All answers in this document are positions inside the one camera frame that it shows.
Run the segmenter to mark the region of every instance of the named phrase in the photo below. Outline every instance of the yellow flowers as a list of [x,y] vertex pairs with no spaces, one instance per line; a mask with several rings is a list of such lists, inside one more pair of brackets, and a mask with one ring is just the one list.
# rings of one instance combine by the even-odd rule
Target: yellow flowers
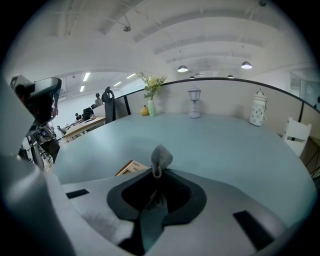
[[158,77],[158,76],[146,76],[143,73],[140,73],[140,78],[142,81],[147,84],[144,89],[147,91],[147,94],[144,94],[145,98],[153,99],[156,92],[160,90],[160,86],[166,80],[166,77]]

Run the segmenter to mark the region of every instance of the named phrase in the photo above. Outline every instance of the round table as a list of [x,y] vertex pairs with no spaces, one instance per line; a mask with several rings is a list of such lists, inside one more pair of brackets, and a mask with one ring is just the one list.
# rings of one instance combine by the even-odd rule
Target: round table
[[130,160],[151,166],[159,144],[173,154],[171,169],[235,186],[288,227],[317,199],[307,169],[274,131],[232,117],[128,115],[66,144],[53,171],[62,184],[113,177]]

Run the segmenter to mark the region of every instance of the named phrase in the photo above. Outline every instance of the black pad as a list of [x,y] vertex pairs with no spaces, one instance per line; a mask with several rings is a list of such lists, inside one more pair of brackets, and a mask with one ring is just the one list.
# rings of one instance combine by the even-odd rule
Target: black pad
[[107,195],[107,203],[118,218],[134,222],[131,238],[124,240],[121,248],[135,254],[145,253],[140,232],[140,215],[156,189],[166,199],[168,215],[162,219],[162,228],[191,222],[204,209],[207,196],[197,184],[173,173],[162,172],[159,181],[153,177],[152,169],[113,187]]

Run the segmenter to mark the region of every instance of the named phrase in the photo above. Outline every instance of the gray cloth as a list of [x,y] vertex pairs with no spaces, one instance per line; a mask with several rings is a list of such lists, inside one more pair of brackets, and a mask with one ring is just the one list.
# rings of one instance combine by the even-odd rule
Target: gray cloth
[[162,171],[172,163],[174,156],[162,145],[155,147],[151,154],[152,174],[156,179],[160,179]]
[[[174,156],[162,145],[159,144],[155,147],[151,154],[152,162],[152,174],[153,177],[159,181],[162,175],[162,171],[172,163]],[[167,200],[165,195],[158,188],[150,196],[150,200],[145,206],[144,211],[157,211],[160,208],[167,206]]]
[[[168,168],[173,159],[173,155],[161,144],[153,150],[151,154],[152,174],[158,182],[162,172]],[[140,232],[145,252],[153,246],[163,232],[162,220],[168,214],[166,197],[160,188],[156,188],[140,215]]]

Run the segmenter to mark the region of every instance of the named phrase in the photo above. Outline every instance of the ceiling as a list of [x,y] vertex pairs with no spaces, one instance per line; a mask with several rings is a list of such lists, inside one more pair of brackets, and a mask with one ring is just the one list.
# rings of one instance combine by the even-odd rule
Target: ceiling
[[[261,7],[257,0],[51,1],[20,33],[8,66],[30,80],[60,77],[70,94],[79,91],[85,72],[91,72],[86,90],[93,91],[118,81],[121,89],[131,84],[128,74],[141,71],[168,81],[197,73],[244,78],[241,63],[258,66],[266,58],[257,56],[293,29],[265,2]],[[177,73],[180,65],[189,71]]]

